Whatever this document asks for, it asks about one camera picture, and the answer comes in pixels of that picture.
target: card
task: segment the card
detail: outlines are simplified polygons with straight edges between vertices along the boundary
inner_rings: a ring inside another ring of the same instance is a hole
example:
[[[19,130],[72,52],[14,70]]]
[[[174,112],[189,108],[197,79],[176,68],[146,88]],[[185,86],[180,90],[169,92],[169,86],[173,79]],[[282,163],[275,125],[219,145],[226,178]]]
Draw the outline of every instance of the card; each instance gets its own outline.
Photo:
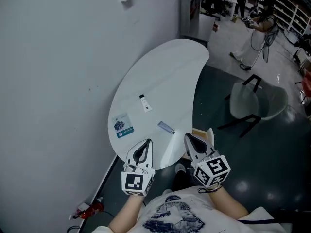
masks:
[[[118,138],[134,132],[134,128],[127,113],[113,117],[112,125],[115,128]]]

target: white chair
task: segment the white chair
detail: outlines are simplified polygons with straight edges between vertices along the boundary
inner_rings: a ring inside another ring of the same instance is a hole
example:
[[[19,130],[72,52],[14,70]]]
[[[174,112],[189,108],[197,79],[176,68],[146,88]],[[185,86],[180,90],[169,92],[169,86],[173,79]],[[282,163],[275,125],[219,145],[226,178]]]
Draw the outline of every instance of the white chair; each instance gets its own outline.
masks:
[[[256,85],[247,85],[253,79],[257,79]],[[231,94],[225,100],[229,98],[230,113],[236,119],[218,129],[221,130],[243,121],[249,122],[248,128],[240,137],[246,135],[261,120],[267,121],[276,117],[288,104],[288,96],[283,88],[273,86],[254,74],[244,83],[235,83]]]

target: white pants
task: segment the white pants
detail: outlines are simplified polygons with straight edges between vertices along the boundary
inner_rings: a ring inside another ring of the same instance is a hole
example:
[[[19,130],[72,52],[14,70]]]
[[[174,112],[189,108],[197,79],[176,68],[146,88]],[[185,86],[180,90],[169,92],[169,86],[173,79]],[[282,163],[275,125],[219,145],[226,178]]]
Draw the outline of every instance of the white pants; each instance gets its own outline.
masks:
[[[260,54],[264,37],[264,32],[254,30],[254,32],[244,42],[241,50],[233,52],[233,56],[244,65],[252,67]]]

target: chair leg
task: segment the chair leg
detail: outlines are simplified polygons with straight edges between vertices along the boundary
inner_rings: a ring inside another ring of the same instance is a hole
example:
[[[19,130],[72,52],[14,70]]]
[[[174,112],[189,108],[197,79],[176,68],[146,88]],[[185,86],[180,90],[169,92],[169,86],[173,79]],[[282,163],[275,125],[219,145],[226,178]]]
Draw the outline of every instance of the chair leg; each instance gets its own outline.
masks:
[[[228,100],[230,98],[231,94],[225,97],[225,100]]]
[[[258,88],[260,81],[261,81],[261,77],[258,77],[257,75],[253,74],[246,81],[244,81],[243,84],[246,85],[246,84],[250,83],[253,79],[257,79],[256,85],[254,86],[254,89],[253,89],[253,92],[256,93],[257,88]]]
[[[259,118],[256,118],[254,122],[251,122],[251,123],[248,125],[247,129],[244,130],[244,132],[240,135],[240,138],[242,138],[243,136],[245,136],[257,123],[260,122],[260,120],[261,120],[261,118],[259,117]]]
[[[303,98],[303,100],[301,101],[301,104],[303,103],[303,101],[305,100],[306,96]]]
[[[241,119],[236,119],[236,120],[234,120],[234,121],[232,121],[232,122],[230,122],[230,123],[227,123],[227,124],[225,124],[225,125],[219,126],[219,127],[217,127],[217,129],[222,130],[222,129],[224,129],[224,128],[227,128],[227,127],[236,125],[236,124],[238,124],[238,123],[240,123],[240,122],[247,121],[248,119],[251,119],[251,118],[255,119],[255,121],[254,121],[254,122],[251,122],[250,125],[247,127],[247,129],[240,135],[240,138],[241,138],[241,137],[243,137],[244,135],[246,135],[246,133],[248,133],[257,123],[260,122],[261,117],[251,114],[251,115],[249,115],[249,116],[243,117],[243,118],[241,118]]]

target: gray floor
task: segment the gray floor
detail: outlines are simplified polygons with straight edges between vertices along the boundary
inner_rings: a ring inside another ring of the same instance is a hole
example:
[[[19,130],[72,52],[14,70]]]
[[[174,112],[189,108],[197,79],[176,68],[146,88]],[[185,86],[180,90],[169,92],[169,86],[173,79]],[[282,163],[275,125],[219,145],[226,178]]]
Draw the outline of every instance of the gray floor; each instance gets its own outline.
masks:
[[[263,206],[272,212],[278,209],[310,210],[310,143],[309,121],[288,106],[274,119],[256,125],[239,138],[247,123],[217,130],[233,120],[224,97],[239,78],[219,69],[205,66],[198,80],[193,103],[193,126],[212,128],[215,148],[226,156],[231,172],[224,182],[226,190],[249,211]],[[185,166],[189,162],[181,160]],[[121,160],[113,168],[100,196],[105,210],[116,215],[127,195],[121,191]],[[174,165],[158,171],[145,202],[170,188]],[[99,213],[86,221],[84,233],[98,226],[107,226],[112,217]]]
[[[239,62],[229,56],[231,51],[242,47],[252,30],[245,27],[240,19],[233,23],[229,17],[222,17],[217,32],[213,32],[208,43],[210,58],[208,65],[231,73],[243,80],[251,74],[256,74],[270,84],[283,87],[289,99],[289,105],[296,111],[306,115],[304,107],[300,104],[300,89],[294,83],[302,80],[298,73],[298,65],[293,60],[297,48],[279,32],[272,46],[269,48],[269,61],[265,63],[260,54],[254,67],[250,71],[241,70]]]

